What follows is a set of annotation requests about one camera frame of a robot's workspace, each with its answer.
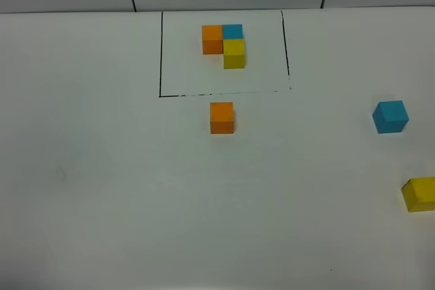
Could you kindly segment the yellow template block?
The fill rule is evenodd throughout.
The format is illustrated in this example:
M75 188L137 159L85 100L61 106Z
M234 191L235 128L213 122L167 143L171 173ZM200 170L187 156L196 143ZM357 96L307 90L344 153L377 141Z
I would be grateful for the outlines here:
M223 40L223 55L225 69L245 68L245 40L225 39Z

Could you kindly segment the orange template block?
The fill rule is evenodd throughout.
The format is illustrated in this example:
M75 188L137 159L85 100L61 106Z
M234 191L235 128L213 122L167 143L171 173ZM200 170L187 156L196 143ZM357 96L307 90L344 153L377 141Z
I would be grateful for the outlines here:
M223 53L222 25L202 26L202 46L204 55Z

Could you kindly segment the blue template block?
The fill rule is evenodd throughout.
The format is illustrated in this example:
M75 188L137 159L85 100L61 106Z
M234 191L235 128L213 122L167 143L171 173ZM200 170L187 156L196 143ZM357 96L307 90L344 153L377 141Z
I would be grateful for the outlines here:
M242 24L223 24L222 37L227 39L243 39L243 25Z

